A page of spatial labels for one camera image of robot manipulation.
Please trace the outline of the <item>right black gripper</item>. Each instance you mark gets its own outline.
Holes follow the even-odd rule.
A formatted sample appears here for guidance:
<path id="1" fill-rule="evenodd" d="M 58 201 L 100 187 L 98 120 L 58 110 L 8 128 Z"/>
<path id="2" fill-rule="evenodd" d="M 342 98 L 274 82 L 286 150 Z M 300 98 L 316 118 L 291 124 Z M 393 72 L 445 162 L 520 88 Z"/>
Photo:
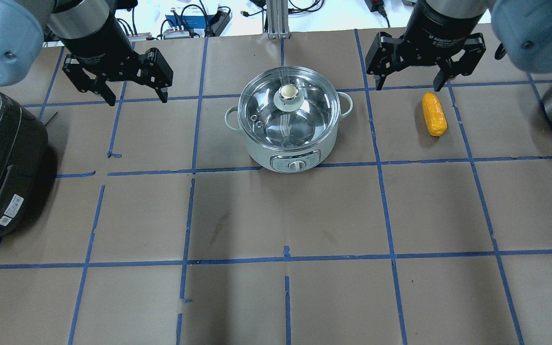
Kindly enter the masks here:
<path id="1" fill-rule="evenodd" d="M 402 59 L 433 65 L 439 57 L 433 86 L 436 92 L 442 90 L 448 80 L 473 73 L 486 52 L 482 33 L 471 34 L 483 14 L 482 2 L 417 2 L 401 38 L 386 32 L 375 35 L 365 56 L 366 74 L 380 91 L 387 76 L 402 70 Z M 452 56 L 461 49 L 464 54 L 454 61 Z"/>

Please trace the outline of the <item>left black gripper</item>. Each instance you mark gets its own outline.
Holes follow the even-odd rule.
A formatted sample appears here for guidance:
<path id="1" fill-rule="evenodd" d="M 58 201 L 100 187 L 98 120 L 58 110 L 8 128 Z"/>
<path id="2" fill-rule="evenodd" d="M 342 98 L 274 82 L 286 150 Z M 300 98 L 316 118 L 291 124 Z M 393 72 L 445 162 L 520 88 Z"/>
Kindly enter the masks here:
<path id="1" fill-rule="evenodd" d="M 68 49 L 63 72 L 79 92 L 92 92 L 114 106 L 116 96 L 109 79 L 139 79 L 151 87 L 162 103 L 167 103 L 173 70 L 158 48 L 138 55 L 115 18 L 107 18 L 97 31 L 84 37 L 61 38 Z M 90 77 L 86 72 L 95 75 Z"/>

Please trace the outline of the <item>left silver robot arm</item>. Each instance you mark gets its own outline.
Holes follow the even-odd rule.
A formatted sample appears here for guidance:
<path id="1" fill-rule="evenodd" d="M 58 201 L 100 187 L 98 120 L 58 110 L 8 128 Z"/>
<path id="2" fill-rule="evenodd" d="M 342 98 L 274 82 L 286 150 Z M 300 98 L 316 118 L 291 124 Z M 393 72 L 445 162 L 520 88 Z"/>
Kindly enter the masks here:
<path id="1" fill-rule="evenodd" d="M 133 81 L 167 102 L 173 70 L 160 50 L 137 53 L 117 22 L 136 0 L 0 0 L 0 87 L 24 80 L 50 29 L 68 49 L 62 67 L 79 92 L 114 105 L 110 81 Z"/>

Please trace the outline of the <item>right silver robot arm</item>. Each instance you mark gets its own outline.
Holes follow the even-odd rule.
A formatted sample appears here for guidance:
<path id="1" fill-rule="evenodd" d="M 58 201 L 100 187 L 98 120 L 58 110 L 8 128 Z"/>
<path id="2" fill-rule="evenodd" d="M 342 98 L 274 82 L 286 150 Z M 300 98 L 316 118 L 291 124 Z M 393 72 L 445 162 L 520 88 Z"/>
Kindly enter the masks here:
<path id="1" fill-rule="evenodd" d="M 519 70 L 552 73 L 552 0 L 418 0 L 401 37 L 375 35 L 366 73 L 381 90 L 386 77 L 410 66 L 438 66 L 432 85 L 472 74 L 486 52 L 474 29 L 485 12 L 500 42 L 495 59 L 509 57 Z"/>

